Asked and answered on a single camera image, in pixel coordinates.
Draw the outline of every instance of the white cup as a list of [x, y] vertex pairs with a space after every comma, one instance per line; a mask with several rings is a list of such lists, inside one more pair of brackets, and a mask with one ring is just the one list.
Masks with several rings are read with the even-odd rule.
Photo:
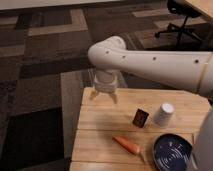
[[168, 125], [172, 114], [174, 112], [174, 107], [170, 103], [163, 103], [157, 112], [153, 116], [153, 122], [161, 127]]

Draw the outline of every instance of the wooden tabletop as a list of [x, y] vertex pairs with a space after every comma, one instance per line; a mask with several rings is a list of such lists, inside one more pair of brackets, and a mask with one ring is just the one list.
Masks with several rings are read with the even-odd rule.
[[[158, 127], [153, 114], [164, 103], [172, 103], [175, 112], [169, 125]], [[144, 128], [132, 124], [138, 108], [150, 116]], [[175, 133], [191, 144], [209, 111], [206, 99], [174, 90], [117, 89], [116, 96], [84, 90], [71, 171], [151, 171], [155, 170], [152, 145], [164, 133]], [[118, 145], [112, 137], [125, 136], [139, 144], [144, 161]]]
[[184, 0], [188, 5], [198, 10], [204, 16], [213, 20], [213, 1], [212, 0]]

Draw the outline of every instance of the blue plate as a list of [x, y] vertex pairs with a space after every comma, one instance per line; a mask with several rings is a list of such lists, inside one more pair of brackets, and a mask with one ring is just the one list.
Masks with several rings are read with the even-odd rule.
[[161, 135], [154, 144], [154, 161], [160, 171], [185, 171], [191, 144], [175, 134]]

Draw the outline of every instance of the white wall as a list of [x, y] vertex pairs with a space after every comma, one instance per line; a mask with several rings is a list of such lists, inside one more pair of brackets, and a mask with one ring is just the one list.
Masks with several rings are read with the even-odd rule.
[[83, 4], [93, 2], [107, 2], [107, 1], [119, 1], [119, 0], [0, 0], [0, 10]]

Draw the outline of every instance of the carrot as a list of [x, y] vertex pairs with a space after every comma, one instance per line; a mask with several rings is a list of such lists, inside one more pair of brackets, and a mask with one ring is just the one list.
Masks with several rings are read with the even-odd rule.
[[141, 149], [138, 144], [135, 144], [128, 139], [121, 137], [121, 136], [114, 136], [114, 140], [116, 140], [120, 145], [122, 145], [127, 151], [129, 151], [132, 154], [139, 154]]

